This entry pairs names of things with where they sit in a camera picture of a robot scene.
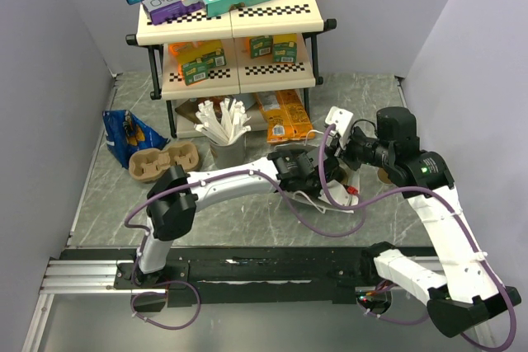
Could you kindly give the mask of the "brown paper coffee cup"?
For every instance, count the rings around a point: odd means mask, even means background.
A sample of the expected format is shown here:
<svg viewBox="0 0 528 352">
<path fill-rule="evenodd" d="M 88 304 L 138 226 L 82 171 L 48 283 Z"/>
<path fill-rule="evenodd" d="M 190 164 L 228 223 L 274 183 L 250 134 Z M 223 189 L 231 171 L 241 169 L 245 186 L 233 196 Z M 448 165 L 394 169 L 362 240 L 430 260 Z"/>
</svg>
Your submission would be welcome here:
<svg viewBox="0 0 528 352">
<path fill-rule="evenodd" d="M 378 171 L 377 171 L 377 176 L 378 176 L 378 179 L 382 183 L 387 184 L 387 185 L 391 185 L 392 184 L 392 181 L 389 179 L 389 175 L 388 175 L 387 171 L 385 171 L 384 169 L 379 168 Z"/>
</svg>

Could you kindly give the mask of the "light blue paper bag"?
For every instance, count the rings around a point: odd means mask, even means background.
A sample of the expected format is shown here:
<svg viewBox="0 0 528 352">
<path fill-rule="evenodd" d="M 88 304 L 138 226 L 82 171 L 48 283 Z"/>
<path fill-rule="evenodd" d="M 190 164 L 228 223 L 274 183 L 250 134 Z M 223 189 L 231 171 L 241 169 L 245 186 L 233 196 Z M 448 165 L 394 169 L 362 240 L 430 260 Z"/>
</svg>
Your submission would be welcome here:
<svg viewBox="0 0 528 352">
<path fill-rule="evenodd" d="M 284 143 L 276 146 L 268 158 L 276 165 L 280 187 L 288 197 L 303 204 L 311 204 L 321 213 L 325 213 L 328 210 L 341 212 L 343 209 L 338 209 L 333 206 L 334 201 L 330 195 L 328 186 L 326 189 L 323 188 L 318 198 L 311 198 L 303 191 L 296 189 L 301 182 L 304 171 L 310 168 L 310 158 L 316 158 L 318 160 L 319 147 L 319 142 L 314 144 L 307 142 Z M 327 158 L 330 157 L 328 154 L 325 154 L 323 160 Z M 361 178 L 359 172 L 349 169 L 342 160 L 337 160 L 342 168 L 342 184 L 349 193 L 356 195 L 360 199 Z"/>
</svg>

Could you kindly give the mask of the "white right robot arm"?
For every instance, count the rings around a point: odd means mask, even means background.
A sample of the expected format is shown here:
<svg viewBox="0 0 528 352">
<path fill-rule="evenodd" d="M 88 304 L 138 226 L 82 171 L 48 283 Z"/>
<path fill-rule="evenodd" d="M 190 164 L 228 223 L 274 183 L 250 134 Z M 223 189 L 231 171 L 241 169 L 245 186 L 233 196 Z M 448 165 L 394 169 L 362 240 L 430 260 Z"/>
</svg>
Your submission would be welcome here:
<svg viewBox="0 0 528 352">
<path fill-rule="evenodd" d="M 361 278 L 373 285 L 388 280 L 405 289 L 426 306 L 433 324 L 447 337 L 463 335 L 507 312 L 511 327 L 505 345 L 511 345 L 516 334 L 513 308 L 521 296 L 491 269 L 465 219 L 445 160 L 420 148 L 415 116 L 401 106 L 378 110 L 373 138 L 352 118 L 348 110 L 330 109 L 320 153 L 334 154 L 353 170 L 366 164 L 385 171 L 394 193 L 420 218 L 443 270 L 439 275 L 380 242 L 367 251 Z"/>
</svg>

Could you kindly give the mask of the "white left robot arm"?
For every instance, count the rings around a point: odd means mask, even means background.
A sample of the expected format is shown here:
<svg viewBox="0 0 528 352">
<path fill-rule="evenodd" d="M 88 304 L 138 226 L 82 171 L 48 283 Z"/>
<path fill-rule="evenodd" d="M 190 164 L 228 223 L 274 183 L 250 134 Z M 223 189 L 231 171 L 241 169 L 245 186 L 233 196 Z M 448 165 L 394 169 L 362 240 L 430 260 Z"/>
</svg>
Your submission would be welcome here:
<svg viewBox="0 0 528 352">
<path fill-rule="evenodd" d="M 280 149 L 253 162 L 217 171 L 187 173 L 168 169 L 148 193 L 144 239 L 136 251 L 132 281 L 152 288 L 161 282 L 172 243 L 190 232 L 194 217 L 212 205 L 247 195 L 279 193 L 286 199 L 302 195 L 323 208 L 348 206 L 353 196 L 341 181 L 337 158 L 323 154 L 318 166 L 316 147 Z"/>
</svg>

